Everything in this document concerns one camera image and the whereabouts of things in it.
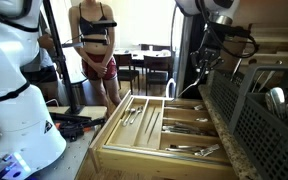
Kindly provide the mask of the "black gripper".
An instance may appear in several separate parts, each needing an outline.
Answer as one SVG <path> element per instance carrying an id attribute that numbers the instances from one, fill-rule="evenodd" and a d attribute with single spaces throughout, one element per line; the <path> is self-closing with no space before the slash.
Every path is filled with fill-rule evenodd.
<path id="1" fill-rule="evenodd" d="M 224 63 L 224 60 L 220 57 L 221 47 L 219 43 L 213 38 L 212 34 L 208 31 L 204 33 L 199 52 L 194 51 L 190 54 L 192 66 L 197 72 L 202 69 L 201 60 L 214 60 L 206 68 L 206 74 L 216 69 L 218 66 Z"/>

